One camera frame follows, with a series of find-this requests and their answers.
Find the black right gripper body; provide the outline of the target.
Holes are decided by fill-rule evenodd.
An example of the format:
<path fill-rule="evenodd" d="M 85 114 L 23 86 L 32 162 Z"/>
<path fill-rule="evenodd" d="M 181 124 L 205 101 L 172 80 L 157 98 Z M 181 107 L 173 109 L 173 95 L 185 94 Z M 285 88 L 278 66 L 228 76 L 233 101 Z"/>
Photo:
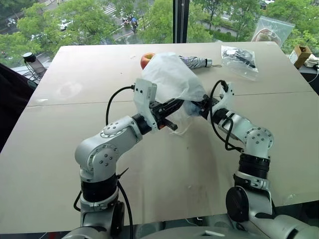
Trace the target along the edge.
<path fill-rule="evenodd" d="M 204 95 L 202 101 L 199 103 L 199 114 L 208 119 L 208 115 L 211 112 L 212 107 L 215 105 L 215 98 L 210 98 L 208 95 Z"/>

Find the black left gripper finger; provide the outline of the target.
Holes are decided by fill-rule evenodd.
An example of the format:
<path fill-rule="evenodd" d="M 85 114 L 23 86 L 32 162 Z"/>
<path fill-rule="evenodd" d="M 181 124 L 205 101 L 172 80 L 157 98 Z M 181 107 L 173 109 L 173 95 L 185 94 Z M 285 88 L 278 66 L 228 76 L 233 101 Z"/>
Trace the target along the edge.
<path fill-rule="evenodd" d="M 184 100 L 181 99 L 170 99 L 162 105 L 162 114 L 164 116 L 170 116 L 174 112 L 180 109 L 183 105 Z"/>
<path fill-rule="evenodd" d="M 174 124 L 173 122 L 169 121 L 169 120 L 162 120 L 162 124 L 163 126 L 167 126 L 168 128 L 170 128 L 171 130 L 177 130 L 178 126 L 176 124 Z"/>

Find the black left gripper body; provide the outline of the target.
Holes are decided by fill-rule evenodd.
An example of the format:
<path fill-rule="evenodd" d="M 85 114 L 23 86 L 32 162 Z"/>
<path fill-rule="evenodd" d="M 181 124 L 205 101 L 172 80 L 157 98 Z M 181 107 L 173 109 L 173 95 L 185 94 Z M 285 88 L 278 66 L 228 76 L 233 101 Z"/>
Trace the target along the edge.
<path fill-rule="evenodd" d="M 165 127 L 165 103 L 154 101 L 153 103 L 150 103 L 149 108 L 157 123 L 157 128 L 162 129 Z"/>

